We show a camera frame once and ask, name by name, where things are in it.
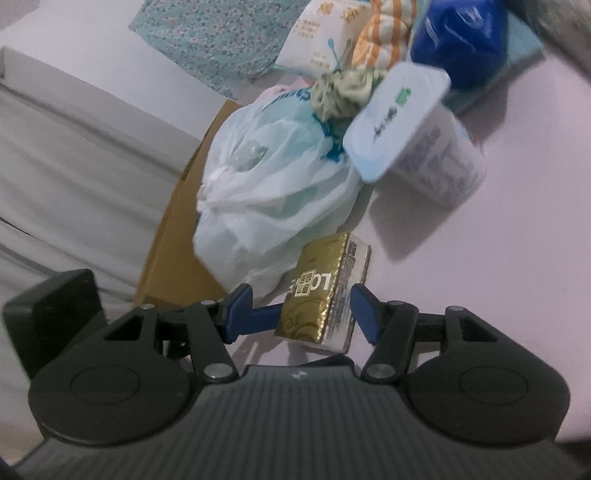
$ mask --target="white plastic bag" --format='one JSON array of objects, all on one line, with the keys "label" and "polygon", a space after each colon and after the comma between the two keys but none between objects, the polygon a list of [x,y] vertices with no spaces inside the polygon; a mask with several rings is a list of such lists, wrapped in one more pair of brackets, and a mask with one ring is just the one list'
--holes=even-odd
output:
[{"label": "white plastic bag", "polygon": [[369,1],[311,0],[291,28],[275,68],[317,80],[350,67],[357,38],[373,13]]},{"label": "white plastic bag", "polygon": [[196,256],[225,290],[270,293],[302,247],[334,233],[361,187],[346,155],[325,155],[330,134],[313,116],[310,89],[234,112],[213,139],[197,194]]}]

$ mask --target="orange striped cloth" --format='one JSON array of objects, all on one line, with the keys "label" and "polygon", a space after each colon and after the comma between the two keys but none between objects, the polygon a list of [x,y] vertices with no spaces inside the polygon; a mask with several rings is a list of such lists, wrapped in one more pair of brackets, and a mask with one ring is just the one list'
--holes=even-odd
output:
[{"label": "orange striped cloth", "polygon": [[406,58],[408,37],[417,15],[416,0],[371,0],[372,18],[353,51],[353,67],[389,69]]}]

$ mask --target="white plastic container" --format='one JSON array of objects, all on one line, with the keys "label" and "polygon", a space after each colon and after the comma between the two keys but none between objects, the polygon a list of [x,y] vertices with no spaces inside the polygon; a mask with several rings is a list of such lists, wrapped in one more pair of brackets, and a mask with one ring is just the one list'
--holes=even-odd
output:
[{"label": "white plastic container", "polygon": [[444,70],[409,62],[390,70],[343,139],[365,182],[393,170],[447,207],[474,193],[486,166],[470,135],[441,104],[449,88]]}]

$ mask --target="teal floral cloth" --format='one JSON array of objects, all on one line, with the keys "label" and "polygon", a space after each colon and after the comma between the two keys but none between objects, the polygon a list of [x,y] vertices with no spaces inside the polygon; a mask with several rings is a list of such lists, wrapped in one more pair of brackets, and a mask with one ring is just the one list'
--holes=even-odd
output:
[{"label": "teal floral cloth", "polygon": [[272,69],[309,0],[145,0],[129,26],[216,92]]}]

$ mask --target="green logo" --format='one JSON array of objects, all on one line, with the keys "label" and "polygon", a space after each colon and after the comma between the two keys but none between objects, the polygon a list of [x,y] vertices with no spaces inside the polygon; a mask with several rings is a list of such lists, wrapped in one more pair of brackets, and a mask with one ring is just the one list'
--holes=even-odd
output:
[{"label": "green logo", "polygon": [[408,102],[411,93],[412,90],[410,88],[402,87],[396,96],[396,105],[404,106]]}]

